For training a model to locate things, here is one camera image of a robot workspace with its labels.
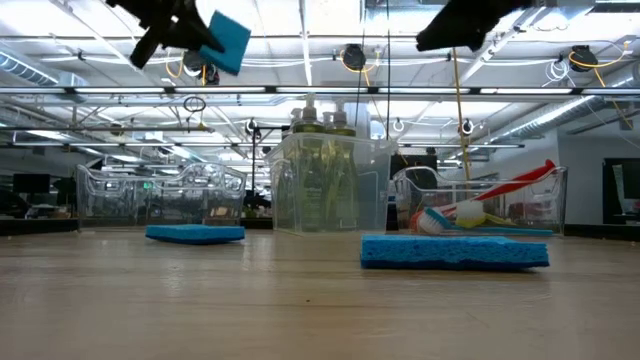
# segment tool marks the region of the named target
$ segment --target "wooden table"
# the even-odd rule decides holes
[[[359,239],[0,239],[0,359],[639,359],[640,247],[532,273],[362,270]]]

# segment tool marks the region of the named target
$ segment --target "blue sponge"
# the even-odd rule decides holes
[[[362,236],[363,268],[518,270],[549,266],[547,245],[502,236]]]
[[[150,239],[187,245],[224,244],[244,239],[242,226],[206,225],[149,225],[146,236]]]
[[[216,11],[211,18],[209,31],[224,47],[224,53],[203,46],[200,48],[200,56],[221,70],[238,75],[251,38],[251,30]]]

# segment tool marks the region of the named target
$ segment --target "transparent plastic bin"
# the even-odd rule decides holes
[[[299,235],[384,232],[394,151],[379,140],[288,136],[267,156],[274,229]]]
[[[179,175],[153,177],[78,166],[79,226],[239,224],[246,177],[218,164],[192,164]]]
[[[393,180],[398,227],[401,232],[421,233],[419,226],[412,224],[411,219],[415,219],[414,215],[425,208],[441,210],[443,207],[472,199],[504,184],[525,186],[513,192],[483,200],[484,213],[489,214],[484,223],[469,229],[458,227],[445,230],[442,235],[514,235],[509,231],[483,232],[483,227],[545,229],[551,230],[553,234],[562,234],[564,230],[567,187],[567,168],[564,167],[551,169],[535,181],[455,181],[441,177],[428,167],[404,169],[398,172]],[[455,225],[456,216],[457,213],[447,214],[447,219]],[[506,220],[508,223],[494,222],[491,216]]]

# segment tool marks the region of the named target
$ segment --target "table surface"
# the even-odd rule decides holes
[[[358,236],[0,239],[0,358],[638,359],[640,247],[549,239],[535,272],[363,270]]]

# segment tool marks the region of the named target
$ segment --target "clear plastic container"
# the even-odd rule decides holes
[[[421,166],[398,172],[393,178],[393,184],[396,191],[398,227],[401,232],[424,233],[416,224],[416,219],[425,208],[434,208],[444,213],[454,226],[453,229],[445,230],[442,235],[517,235],[521,229],[551,230],[553,234],[563,233],[567,187],[567,168],[564,167],[553,168],[534,181],[455,181],[441,177],[429,167]],[[473,199],[505,184],[518,184],[523,187],[482,200],[481,211],[487,215],[477,216],[477,221],[481,223],[475,227],[459,226],[460,224],[468,226],[469,217],[466,218],[466,223],[465,219],[459,221],[457,210],[444,211],[451,208],[452,204]]]
[[[269,153],[274,229],[300,235],[384,232],[389,167],[386,141],[293,134]]]
[[[219,164],[192,164],[176,176],[141,177],[78,166],[82,227],[149,224],[235,225],[246,174]]]

